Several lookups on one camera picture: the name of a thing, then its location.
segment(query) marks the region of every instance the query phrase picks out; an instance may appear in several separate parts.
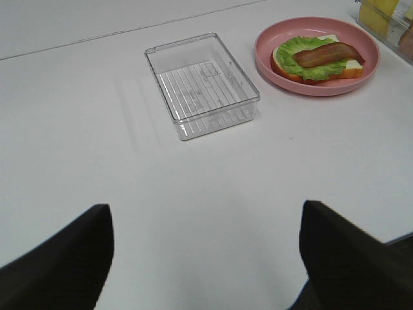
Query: bacon strip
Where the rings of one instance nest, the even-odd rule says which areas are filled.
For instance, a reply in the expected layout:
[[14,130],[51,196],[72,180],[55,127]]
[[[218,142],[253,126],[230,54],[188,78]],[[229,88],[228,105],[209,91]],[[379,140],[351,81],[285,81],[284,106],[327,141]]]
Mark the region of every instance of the bacon strip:
[[343,42],[329,43],[313,50],[302,50],[292,57],[303,68],[317,67],[345,58],[355,59],[359,63],[365,62],[354,47]]

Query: white table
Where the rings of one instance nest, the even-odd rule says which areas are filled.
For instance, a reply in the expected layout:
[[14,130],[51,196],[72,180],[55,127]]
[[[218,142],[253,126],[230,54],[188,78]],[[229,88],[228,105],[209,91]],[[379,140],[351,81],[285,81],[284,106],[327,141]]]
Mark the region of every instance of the white table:
[[[290,17],[355,22],[352,1],[268,0],[0,61],[0,265],[95,203],[115,255],[98,309],[284,310],[307,279],[301,206],[381,241],[412,230],[413,69],[383,44],[363,88],[267,83],[253,47]],[[217,32],[261,93],[255,120],[178,140],[143,55]]]

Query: lettuce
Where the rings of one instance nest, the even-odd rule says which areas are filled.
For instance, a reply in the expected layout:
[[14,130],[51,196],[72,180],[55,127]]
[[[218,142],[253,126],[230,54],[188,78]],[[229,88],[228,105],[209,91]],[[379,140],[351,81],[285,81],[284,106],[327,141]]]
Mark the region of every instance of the lettuce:
[[332,74],[340,74],[343,72],[347,63],[346,59],[314,68],[303,68],[298,65],[292,56],[302,50],[312,50],[333,42],[334,40],[330,38],[293,37],[279,46],[276,55],[277,61],[285,71],[302,76],[304,80],[313,79],[314,81],[322,81],[328,79]]

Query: bread slice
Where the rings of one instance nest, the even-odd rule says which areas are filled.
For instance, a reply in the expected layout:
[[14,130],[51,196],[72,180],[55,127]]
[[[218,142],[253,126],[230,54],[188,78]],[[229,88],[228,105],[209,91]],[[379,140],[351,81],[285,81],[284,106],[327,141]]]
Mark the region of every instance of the bread slice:
[[[330,38],[333,41],[339,42],[339,39],[335,34],[328,34],[325,36],[318,37],[319,39],[326,39]],[[283,76],[284,78],[290,79],[291,81],[295,81],[298,83],[303,83],[303,84],[308,84],[308,85],[314,85],[314,84],[319,84],[319,83],[324,83],[327,81],[332,81],[333,79],[354,79],[354,78],[360,78],[361,75],[363,74],[363,66],[359,64],[359,62],[355,59],[349,59],[346,64],[346,68],[343,70],[341,74],[332,74],[330,78],[324,79],[322,81],[314,81],[313,79],[307,79],[304,80],[302,76],[299,76],[297,74],[291,74],[285,71],[284,69],[281,68],[280,64],[277,61],[277,51],[278,47],[274,49],[272,55],[271,55],[271,68],[272,70],[279,74],[280,76]]]

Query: clear plastic container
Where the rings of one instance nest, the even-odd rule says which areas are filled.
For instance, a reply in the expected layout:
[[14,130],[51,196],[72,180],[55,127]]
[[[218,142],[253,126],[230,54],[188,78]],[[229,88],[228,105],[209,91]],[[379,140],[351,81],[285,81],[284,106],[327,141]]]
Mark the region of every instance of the clear plastic container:
[[217,34],[149,48],[145,56],[179,139],[254,119],[259,92]]
[[357,23],[413,65],[413,1],[356,0]]

